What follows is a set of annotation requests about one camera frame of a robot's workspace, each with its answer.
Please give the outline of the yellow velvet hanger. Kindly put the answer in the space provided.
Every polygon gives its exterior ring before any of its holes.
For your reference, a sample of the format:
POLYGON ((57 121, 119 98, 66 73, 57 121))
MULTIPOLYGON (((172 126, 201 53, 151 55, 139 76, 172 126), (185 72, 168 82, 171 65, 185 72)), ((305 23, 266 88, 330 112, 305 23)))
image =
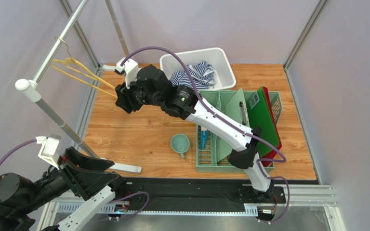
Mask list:
MULTIPOLYGON (((105 81, 104 79, 102 79, 101 77, 97 76, 96 74, 94 74, 90 69, 88 69, 85 65, 83 65, 81 62, 79 62, 78 60, 76 60, 72 55, 71 53, 69 52, 69 46, 67 45, 67 43, 62 39, 62 38, 59 38, 58 36, 55 36, 54 37, 54 40, 60 40, 63 44, 66 45, 66 48, 67 48, 67 53, 69 55, 69 57, 65 58, 64 60, 58 60, 58 59, 53 59, 52 62, 54 63, 57 63, 57 64, 62 64, 64 67, 66 67, 67 69, 77 73, 77 74, 80 74, 82 76, 85 76, 86 78, 89 78, 91 79, 93 82, 99 82, 99 83, 102 83, 106 86, 108 86, 109 88, 111 89, 115 89, 115 86, 113 86, 112 84, 110 84, 109 82, 105 81)), ((55 67, 53 64, 50 65, 50 67, 80 83, 83 83, 97 91, 100 91, 104 94, 107 94, 108 96, 110 96, 111 98, 113 98, 114 100, 117 100, 118 99, 118 96, 115 94, 115 93, 110 93, 106 90, 103 90, 97 86, 95 86, 94 84, 90 84, 89 82, 79 78, 79 77, 76 77, 58 67, 55 67)))

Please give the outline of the blue white striped tank top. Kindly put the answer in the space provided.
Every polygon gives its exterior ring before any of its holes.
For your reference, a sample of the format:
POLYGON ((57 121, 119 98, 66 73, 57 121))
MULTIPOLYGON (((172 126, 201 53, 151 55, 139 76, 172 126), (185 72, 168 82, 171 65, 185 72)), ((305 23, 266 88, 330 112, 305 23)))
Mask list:
POLYGON ((198 90, 207 90, 213 88, 216 84, 215 70, 213 66, 206 61, 199 64, 186 65, 186 69, 176 71, 171 75, 171 83, 173 86, 187 86, 193 89, 190 77, 194 81, 194 85, 198 90))

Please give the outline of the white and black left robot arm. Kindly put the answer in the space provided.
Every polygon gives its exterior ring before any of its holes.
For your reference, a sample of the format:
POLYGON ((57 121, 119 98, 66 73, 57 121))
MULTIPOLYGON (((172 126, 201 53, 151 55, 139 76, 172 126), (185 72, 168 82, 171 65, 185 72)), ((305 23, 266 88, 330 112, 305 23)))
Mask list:
POLYGON ((0 175, 0 231, 29 230, 35 220, 28 214, 69 190, 85 201, 106 186, 115 195, 123 193, 120 188, 126 180, 107 171, 112 161, 86 156, 69 147, 57 163, 59 168, 44 172, 35 182, 16 173, 0 175))

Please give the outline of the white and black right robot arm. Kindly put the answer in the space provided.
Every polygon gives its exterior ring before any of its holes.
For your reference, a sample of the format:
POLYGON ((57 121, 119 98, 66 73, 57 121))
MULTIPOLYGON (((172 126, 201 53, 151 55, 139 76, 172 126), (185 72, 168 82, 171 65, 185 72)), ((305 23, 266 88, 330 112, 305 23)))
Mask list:
POLYGON ((116 106, 128 114, 144 105, 156 106, 169 116, 206 128, 232 147, 228 161, 244 170, 252 187, 263 193, 269 191, 272 182, 258 161, 260 138, 254 129, 229 118, 192 88, 173 86, 164 72, 153 65, 142 69, 136 64, 116 65, 115 71, 125 76, 125 82, 115 88, 116 106))

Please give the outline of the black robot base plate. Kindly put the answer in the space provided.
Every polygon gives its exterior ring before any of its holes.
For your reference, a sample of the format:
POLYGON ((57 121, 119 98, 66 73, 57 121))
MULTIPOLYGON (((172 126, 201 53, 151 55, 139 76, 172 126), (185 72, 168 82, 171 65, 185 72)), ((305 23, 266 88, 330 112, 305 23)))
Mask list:
POLYGON ((285 205, 287 194, 281 186, 274 186, 266 197, 256 192, 249 180, 230 179, 175 179, 126 178, 117 188, 116 198, 136 192, 129 199, 129 208, 163 212, 242 212, 245 204, 285 205))

